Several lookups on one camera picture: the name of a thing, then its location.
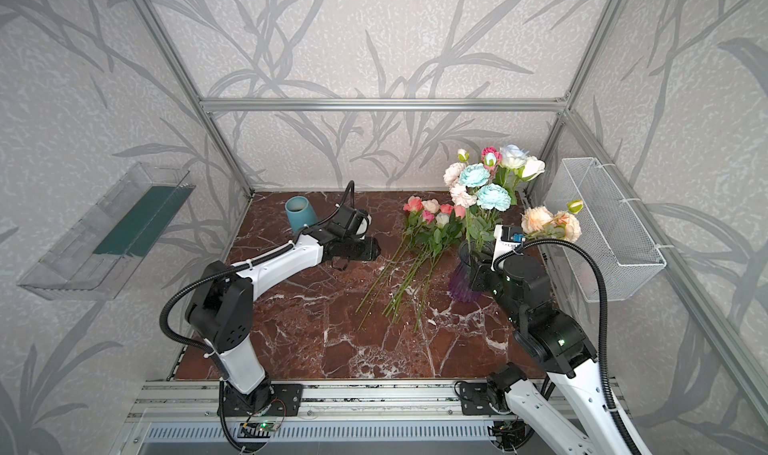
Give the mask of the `cream peach flower stem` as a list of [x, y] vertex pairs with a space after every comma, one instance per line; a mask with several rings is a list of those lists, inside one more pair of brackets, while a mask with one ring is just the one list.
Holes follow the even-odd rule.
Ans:
[[522, 233], [530, 240], [553, 238], [575, 243], [582, 235], [577, 215], [583, 209], [581, 199], [570, 201], [565, 210], [556, 213], [545, 206], [527, 208], [521, 217]]

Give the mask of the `teal ceramic vase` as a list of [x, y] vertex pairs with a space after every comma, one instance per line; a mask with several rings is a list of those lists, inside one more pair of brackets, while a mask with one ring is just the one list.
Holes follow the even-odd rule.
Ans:
[[318, 222], [316, 212], [305, 196], [293, 196], [285, 203], [285, 212], [292, 233], [296, 235], [302, 228]]

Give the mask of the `white rose stem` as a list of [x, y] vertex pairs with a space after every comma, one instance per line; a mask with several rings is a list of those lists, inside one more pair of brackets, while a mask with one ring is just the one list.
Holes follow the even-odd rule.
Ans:
[[496, 181], [505, 188], [511, 204], [517, 204], [517, 187], [523, 182], [530, 182], [543, 174], [546, 164], [534, 155], [529, 155], [518, 146], [510, 144], [500, 148], [501, 162]]

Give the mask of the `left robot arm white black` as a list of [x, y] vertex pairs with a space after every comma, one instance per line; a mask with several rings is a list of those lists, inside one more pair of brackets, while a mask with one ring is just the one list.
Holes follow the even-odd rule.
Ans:
[[327, 217], [300, 228], [294, 238], [236, 265], [209, 264], [200, 279], [179, 289], [159, 314], [163, 335], [201, 350], [214, 362], [223, 406], [233, 399], [240, 411], [266, 411], [275, 398], [266, 369], [250, 340], [253, 305], [272, 287], [303, 270], [335, 259], [369, 262], [380, 255], [367, 234], [369, 213], [355, 206], [350, 181], [340, 203]]

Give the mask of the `peach carnation stem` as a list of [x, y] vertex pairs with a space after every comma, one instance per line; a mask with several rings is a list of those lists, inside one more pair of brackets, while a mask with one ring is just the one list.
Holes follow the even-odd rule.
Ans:
[[462, 179], [462, 174], [467, 168], [469, 168], [470, 173], [472, 173], [474, 167], [469, 163], [470, 155], [467, 150], [459, 149], [457, 157], [458, 161], [452, 163], [445, 170], [443, 180], [449, 189], [453, 204], [463, 208], [469, 208], [477, 204], [477, 197], [469, 193], [467, 182]]

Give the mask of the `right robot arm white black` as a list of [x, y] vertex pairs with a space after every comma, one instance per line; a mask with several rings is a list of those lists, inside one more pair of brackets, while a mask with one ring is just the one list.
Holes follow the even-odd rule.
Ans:
[[[527, 250], [557, 245], [582, 258], [598, 288], [598, 341], [550, 298], [546, 269]], [[493, 256], [482, 264], [482, 286], [512, 323], [517, 343], [549, 377], [578, 419], [573, 424], [554, 408], [523, 371], [509, 364], [487, 379], [493, 410], [515, 415], [557, 454], [647, 454], [631, 418], [617, 402], [607, 364], [607, 288], [596, 261], [565, 240], [526, 240], [521, 231], [503, 226]]]

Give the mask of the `blue purple glass vase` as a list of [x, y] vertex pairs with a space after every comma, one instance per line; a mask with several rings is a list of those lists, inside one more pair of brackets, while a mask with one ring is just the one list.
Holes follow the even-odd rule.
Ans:
[[473, 289], [473, 281], [477, 275], [475, 259], [466, 242], [458, 248], [458, 264], [449, 279], [449, 295], [452, 300], [461, 303], [476, 302], [481, 293]]

